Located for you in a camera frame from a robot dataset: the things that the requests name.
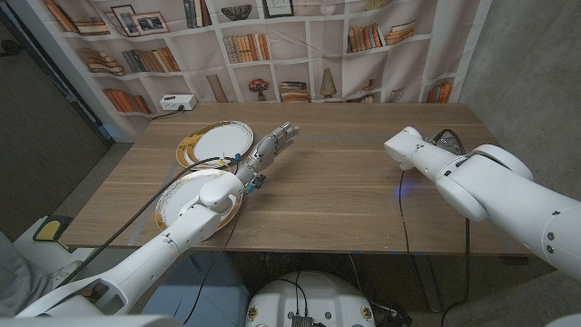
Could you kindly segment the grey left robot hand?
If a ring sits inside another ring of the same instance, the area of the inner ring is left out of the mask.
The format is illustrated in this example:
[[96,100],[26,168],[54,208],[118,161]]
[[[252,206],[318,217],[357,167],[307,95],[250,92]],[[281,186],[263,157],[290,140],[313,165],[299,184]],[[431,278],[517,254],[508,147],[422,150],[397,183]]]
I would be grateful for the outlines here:
[[262,170],[268,168],[275,157],[293,143],[293,138],[300,132],[298,125],[287,122],[266,134],[241,161],[236,177],[248,184]]

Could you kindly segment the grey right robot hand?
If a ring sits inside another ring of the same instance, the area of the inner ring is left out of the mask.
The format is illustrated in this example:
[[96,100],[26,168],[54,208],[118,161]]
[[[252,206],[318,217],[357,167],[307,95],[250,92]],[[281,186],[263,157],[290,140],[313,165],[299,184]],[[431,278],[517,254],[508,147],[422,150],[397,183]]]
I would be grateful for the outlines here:
[[458,143],[458,140],[452,134],[445,133],[437,140],[434,140],[434,138],[435,135],[427,137],[425,141],[455,155],[462,155],[465,153],[463,147]]

